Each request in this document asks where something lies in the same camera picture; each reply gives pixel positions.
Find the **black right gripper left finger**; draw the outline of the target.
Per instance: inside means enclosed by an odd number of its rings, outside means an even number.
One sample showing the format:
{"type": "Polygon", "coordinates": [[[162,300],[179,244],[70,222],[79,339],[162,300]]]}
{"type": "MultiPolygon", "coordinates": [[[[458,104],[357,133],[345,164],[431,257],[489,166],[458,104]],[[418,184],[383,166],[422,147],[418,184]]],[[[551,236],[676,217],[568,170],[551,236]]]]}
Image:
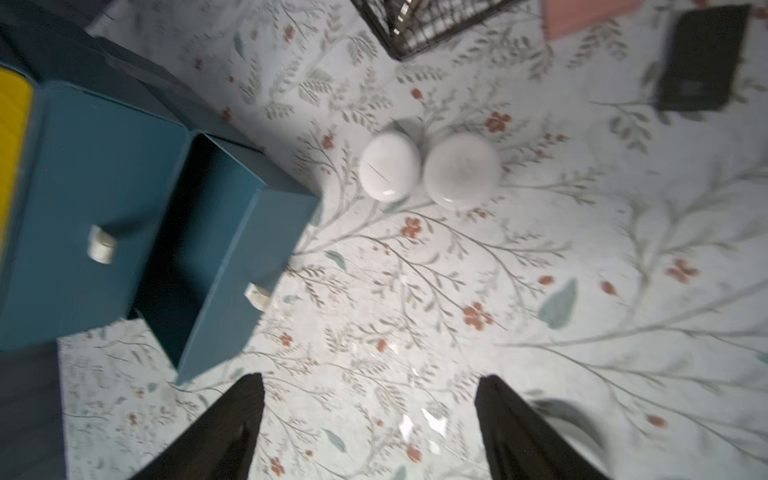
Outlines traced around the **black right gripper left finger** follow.
{"type": "Polygon", "coordinates": [[[136,479],[246,479],[265,409],[262,375],[241,377],[136,479]]]}

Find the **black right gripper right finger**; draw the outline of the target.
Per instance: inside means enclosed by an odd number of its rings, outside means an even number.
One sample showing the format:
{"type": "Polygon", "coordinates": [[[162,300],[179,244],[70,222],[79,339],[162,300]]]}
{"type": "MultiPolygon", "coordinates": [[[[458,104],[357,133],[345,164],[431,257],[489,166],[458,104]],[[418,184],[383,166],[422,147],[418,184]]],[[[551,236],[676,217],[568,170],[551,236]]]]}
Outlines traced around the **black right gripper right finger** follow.
{"type": "Polygon", "coordinates": [[[607,479],[605,435],[578,405],[527,401],[499,376],[479,380],[474,399],[493,479],[607,479]]]}

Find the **yellow drawer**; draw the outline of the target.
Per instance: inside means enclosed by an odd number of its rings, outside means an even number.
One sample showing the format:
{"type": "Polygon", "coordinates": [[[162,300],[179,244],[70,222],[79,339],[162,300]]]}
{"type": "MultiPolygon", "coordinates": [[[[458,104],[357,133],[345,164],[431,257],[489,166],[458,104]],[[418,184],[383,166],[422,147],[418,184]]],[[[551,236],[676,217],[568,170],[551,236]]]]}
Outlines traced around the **yellow drawer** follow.
{"type": "Polygon", "coordinates": [[[34,88],[24,76],[9,68],[1,68],[1,246],[4,246],[9,229],[33,97],[34,88]]]}

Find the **teal bottom drawer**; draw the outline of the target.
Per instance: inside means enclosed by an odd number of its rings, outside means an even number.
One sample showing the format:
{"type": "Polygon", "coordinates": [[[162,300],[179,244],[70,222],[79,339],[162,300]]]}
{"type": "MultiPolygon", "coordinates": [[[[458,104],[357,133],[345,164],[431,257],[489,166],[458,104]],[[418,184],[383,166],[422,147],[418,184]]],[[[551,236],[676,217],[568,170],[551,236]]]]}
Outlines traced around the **teal bottom drawer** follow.
{"type": "Polygon", "coordinates": [[[259,150],[194,138],[133,304],[176,383],[244,349],[318,203],[259,150]]]}

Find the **white earphone case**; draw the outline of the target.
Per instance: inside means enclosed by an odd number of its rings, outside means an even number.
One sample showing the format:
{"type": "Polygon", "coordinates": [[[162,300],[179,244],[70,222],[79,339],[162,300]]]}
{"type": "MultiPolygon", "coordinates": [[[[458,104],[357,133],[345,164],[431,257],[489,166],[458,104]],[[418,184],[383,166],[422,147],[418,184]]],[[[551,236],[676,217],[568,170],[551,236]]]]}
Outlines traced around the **white earphone case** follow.
{"type": "Polygon", "coordinates": [[[404,199],[417,186],[421,156],[405,134],[392,130],[375,136],[360,157],[359,182],[374,200],[393,203],[404,199]]]}
{"type": "Polygon", "coordinates": [[[502,161],[498,150],[477,133],[458,133],[427,155],[423,182],[429,197],[450,211],[481,206],[499,188],[502,161]]]}

